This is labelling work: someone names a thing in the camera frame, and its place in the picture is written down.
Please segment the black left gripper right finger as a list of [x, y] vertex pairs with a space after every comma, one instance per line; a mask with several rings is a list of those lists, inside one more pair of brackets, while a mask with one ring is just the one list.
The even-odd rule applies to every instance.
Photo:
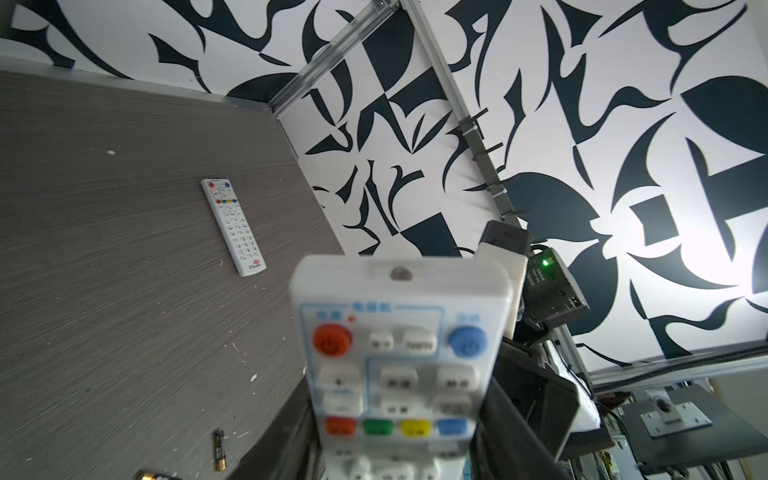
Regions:
[[491, 378], [470, 445], [473, 479], [554, 479], [555, 461]]

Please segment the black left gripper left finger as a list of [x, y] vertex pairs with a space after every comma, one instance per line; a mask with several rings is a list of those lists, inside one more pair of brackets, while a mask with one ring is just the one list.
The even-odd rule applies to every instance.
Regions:
[[320, 479], [321, 447], [308, 382], [302, 378], [228, 479]]

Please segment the white remote control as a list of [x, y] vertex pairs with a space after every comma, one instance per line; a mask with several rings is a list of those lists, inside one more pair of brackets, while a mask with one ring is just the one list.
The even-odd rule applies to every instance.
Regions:
[[488, 260], [311, 255], [290, 284], [330, 479], [460, 479], [511, 310]]

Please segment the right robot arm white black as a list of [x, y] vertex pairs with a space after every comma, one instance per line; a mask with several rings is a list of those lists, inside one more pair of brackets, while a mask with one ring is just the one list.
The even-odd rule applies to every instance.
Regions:
[[516, 295], [493, 372], [523, 423], [557, 460], [611, 443], [566, 325], [588, 302], [560, 255], [519, 226], [489, 221], [476, 256], [498, 262]]

